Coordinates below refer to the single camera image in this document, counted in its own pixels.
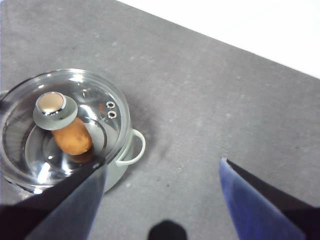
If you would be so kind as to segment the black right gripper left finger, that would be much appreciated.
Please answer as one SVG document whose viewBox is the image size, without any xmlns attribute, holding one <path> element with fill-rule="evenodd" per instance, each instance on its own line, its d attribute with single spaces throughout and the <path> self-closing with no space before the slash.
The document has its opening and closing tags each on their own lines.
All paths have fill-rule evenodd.
<svg viewBox="0 0 320 240">
<path fill-rule="evenodd" d="M 107 171 L 92 163 L 41 194 L 0 206 L 2 240 L 85 240 L 104 194 Z"/>
</svg>

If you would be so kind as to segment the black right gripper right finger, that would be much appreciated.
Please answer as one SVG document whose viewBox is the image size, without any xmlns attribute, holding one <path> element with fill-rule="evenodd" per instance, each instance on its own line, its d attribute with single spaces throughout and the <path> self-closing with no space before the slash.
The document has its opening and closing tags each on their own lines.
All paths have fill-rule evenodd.
<svg viewBox="0 0 320 240">
<path fill-rule="evenodd" d="M 241 240 L 318 240 L 320 209 L 221 158 L 222 193 Z"/>
</svg>

